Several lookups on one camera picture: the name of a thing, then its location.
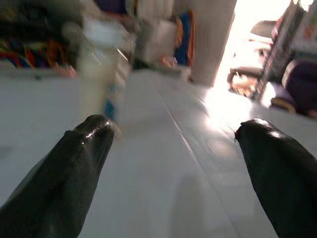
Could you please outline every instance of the blurry bottle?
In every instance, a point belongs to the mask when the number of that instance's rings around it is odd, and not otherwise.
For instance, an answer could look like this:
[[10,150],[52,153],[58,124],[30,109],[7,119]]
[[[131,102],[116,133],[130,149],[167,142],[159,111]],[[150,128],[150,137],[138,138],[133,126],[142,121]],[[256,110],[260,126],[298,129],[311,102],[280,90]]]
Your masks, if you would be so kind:
[[118,101],[122,101],[125,78],[118,74],[122,60],[119,48],[125,30],[117,22],[84,17],[84,36],[78,58],[80,72],[80,119],[92,114],[116,121]]

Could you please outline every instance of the white table surface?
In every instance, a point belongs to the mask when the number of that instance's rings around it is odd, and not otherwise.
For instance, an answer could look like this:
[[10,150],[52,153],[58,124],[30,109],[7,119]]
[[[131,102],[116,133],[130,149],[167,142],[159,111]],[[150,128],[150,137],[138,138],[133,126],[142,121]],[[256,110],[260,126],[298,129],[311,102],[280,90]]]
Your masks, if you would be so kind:
[[[0,204],[77,125],[78,80],[0,77]],[[123,129],[80,238],[275,238],[233,132],[262,118],[317,156],[317,123],[151,71],[127,82]]]

